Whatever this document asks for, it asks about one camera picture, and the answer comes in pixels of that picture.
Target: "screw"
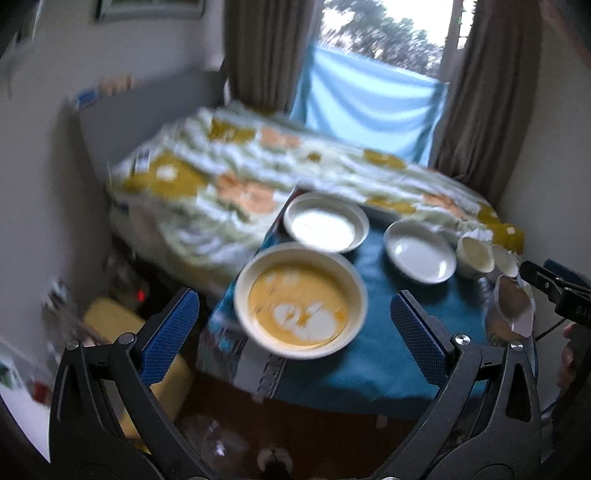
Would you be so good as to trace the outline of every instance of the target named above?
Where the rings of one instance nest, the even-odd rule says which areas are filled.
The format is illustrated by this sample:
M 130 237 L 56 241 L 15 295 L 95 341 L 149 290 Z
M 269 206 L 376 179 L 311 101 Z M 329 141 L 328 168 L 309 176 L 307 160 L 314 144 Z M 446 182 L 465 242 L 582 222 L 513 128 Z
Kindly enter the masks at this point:
M 70 340 L 66 343 L 66 350 L 71 352 L 72 350 L 76 350 L 80 346 L 80 342 L 78 340 Z
M 135 335 L 133 333 L 123 333 L 117 340 L 121 345 L 129 345 L 135 339 Z
M 466 335 L 465 333 L 458 333 L 453 339 L 456 341 L 458 345 L 470 345 L 470 337 L 468 337 L 468 335 Z
M 510 345 L 511 348 L 516 352 L 521 352 L 523 350 L 523 343 L 521 343 L 519 340 L 512 340 Z

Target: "large bowl with yellow pattern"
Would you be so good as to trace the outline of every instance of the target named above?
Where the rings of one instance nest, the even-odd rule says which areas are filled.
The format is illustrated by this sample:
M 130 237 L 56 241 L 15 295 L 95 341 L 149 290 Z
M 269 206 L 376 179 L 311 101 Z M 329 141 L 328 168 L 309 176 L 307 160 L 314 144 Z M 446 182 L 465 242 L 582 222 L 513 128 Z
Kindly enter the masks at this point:
M 260 252 L 244 267 L 234 308 L 259 346 L 304 360 L 337 352 L 356 337 L 368 294 L 345 258 L 287 243 Z

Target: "floor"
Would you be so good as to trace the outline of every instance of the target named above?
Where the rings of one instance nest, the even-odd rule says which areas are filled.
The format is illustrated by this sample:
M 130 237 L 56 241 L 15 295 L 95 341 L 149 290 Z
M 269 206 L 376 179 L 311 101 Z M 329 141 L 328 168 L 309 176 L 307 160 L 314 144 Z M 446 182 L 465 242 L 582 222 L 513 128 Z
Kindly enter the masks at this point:
M 363 478 L 414 426 L 413 421 L 390 419 L 386 428 L 376 429 L 373 415 L 329 413 L 268 399 L 256 403 L 249 394 L 201 373 L 176 422 L 186 436 L 196 414 L 217 420 L 221 429 L 248 443 L 248 451 L 225 472 L 246 478 L 258 478 L 256 455 L 266 447 L 287 449 L 295 480 Z

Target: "gray headboard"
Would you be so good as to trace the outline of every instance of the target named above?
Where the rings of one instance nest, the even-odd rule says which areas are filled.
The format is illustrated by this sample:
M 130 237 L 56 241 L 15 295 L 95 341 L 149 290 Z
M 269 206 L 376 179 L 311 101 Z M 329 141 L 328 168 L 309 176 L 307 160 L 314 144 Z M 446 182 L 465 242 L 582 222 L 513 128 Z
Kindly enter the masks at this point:
M 78 113 L 82 136 L 101 184 L 108 165 L 118 162 L 165 123 L 188 116 L 200 106 L 223 105 L 226 78 L 198 69 L 141 83 L 99 99 Z

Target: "tree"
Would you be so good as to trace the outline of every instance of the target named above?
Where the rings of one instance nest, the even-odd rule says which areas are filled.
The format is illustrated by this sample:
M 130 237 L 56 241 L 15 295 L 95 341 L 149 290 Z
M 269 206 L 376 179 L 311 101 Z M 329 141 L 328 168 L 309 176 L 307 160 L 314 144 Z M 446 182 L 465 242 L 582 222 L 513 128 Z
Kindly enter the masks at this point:
M 443 47 L 429 42 L 426 30 L 415 30 L 411 19 L 397 22 L 390 17 L 381 0 L 326 0 L 324 6 L 348 14 L 350 20 L 335 30 L 329 28 L 323 18 L 323 44 L 437 76 Z

